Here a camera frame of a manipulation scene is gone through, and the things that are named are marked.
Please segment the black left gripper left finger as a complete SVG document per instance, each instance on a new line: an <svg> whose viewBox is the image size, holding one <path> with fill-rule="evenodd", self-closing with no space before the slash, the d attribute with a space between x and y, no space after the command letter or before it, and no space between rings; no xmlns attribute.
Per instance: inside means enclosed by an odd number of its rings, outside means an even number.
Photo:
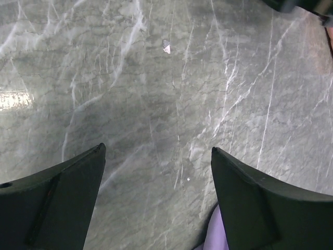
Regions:
<svg viewBox="0 0 333 250"><path fill-rule="evenodd" d="M103 143L1 184L1 249L83 249L105 168Z"/></svg>

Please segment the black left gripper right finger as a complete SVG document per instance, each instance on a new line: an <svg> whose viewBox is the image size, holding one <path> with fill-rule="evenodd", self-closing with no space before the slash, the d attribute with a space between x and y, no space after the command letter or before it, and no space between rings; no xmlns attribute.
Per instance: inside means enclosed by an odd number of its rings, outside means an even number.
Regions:
<svg viewBox="0 0 333 250"><path fill-rule="evenodd" d="M230 249L332 249L332 196L271 177L218 147L211 169Z"/></svg>

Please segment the purple t shirt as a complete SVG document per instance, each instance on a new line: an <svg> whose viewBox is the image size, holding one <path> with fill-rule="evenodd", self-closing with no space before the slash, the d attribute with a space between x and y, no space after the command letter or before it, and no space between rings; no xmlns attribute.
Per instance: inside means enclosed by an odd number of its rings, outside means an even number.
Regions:
<svg viewBox="0 0 333 250"><path fill-rule="evenodd" d="M219 205L213 211L209 221L203 250L229 250Z"/></svg>

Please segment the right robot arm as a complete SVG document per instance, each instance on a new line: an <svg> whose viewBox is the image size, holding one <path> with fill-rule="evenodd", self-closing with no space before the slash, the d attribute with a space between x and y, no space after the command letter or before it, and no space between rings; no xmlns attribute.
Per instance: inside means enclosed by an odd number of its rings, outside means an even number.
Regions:
<svg viewBox="0 0 333 250"><path fill-rule="evenodd" d="M319 17L322 25L332 27L332 0L262 0L270 8L280 13L291 13L296 7Z"/></svg>

